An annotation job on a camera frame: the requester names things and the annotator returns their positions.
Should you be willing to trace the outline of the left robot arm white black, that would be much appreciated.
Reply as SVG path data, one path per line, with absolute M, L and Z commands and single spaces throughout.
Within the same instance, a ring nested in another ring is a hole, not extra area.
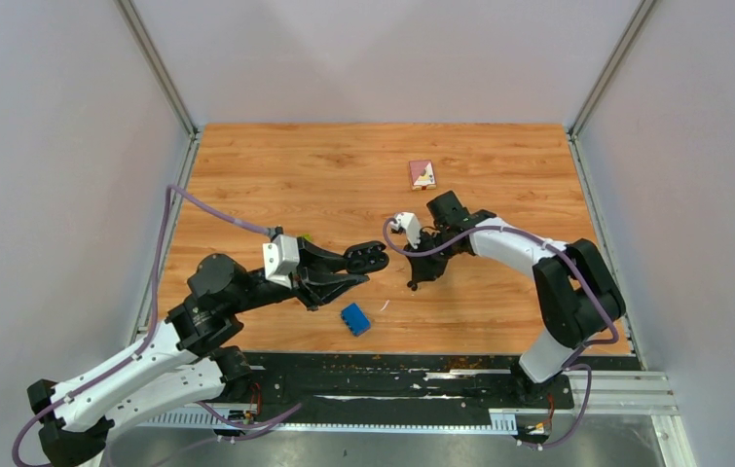
M 219 395 L 244 400 L 252 389 L 243 355 L 223 344 L 239 333 L 239 314 L 295 299 L 315 311 L 369 273 L 387 267 L 385 245 L 369 241 L 338 254 L 279 234 L 263 246 L 263 266 L 247 270 L 211 254 L 188 280 L 189 295 L 153 320 L 149 332 L 96 367 L 27 389 L 41 448 L 52 466 L 78 466 L 107 442 L 158 413 Z

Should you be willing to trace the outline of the red white card box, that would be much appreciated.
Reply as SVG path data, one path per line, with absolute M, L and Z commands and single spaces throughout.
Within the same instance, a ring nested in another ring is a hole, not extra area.
M 408 162 L 410 187 L 413 191 L 435 189 L 437 181 L 432 160 Z

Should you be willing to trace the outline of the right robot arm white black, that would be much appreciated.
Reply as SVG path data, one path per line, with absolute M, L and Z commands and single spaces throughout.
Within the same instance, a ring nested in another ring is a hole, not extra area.
M 516 402 L 536 405 L 547 396 L 549 382 L 585 349 L 619 341 L 616 323 L 626 313 L 625 301 L 592 241 L 565 243 L 529 233 L 492 211 L 470 211 L 452 191 L 427 209 L 429 227 L 416 214 L 399 212 L 384 228 L 385 234 L 406 238 L 398 251 L 412 268 L 410 289 L 440 278 L 460 254 L 494 260 L 533 281 L 543 329 L 511 369 Z

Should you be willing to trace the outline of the blue toy brick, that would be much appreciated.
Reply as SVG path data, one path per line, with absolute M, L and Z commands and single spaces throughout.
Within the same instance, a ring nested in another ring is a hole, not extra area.
M 369 317 L 356 303 L 345 306 L 340 317 L 354 337 L 360 337 L 372 328 Z

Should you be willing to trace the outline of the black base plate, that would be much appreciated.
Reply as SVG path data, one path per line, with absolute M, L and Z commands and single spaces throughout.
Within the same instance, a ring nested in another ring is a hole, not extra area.
M 250 375 L 211 399 L 309 422 L 486 423 L 491 409 L 574 407 L 567 377 L 523 391 L 511 355 L 249 352 Z

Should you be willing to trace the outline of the black earbud case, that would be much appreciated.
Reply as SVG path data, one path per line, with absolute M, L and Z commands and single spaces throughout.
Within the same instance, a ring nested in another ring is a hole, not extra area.
M 355 244 L 343 256 L 346 259 L 346 271 L 350 274 L 378 272 L 389 264 L 386 245 L 377 240 Z

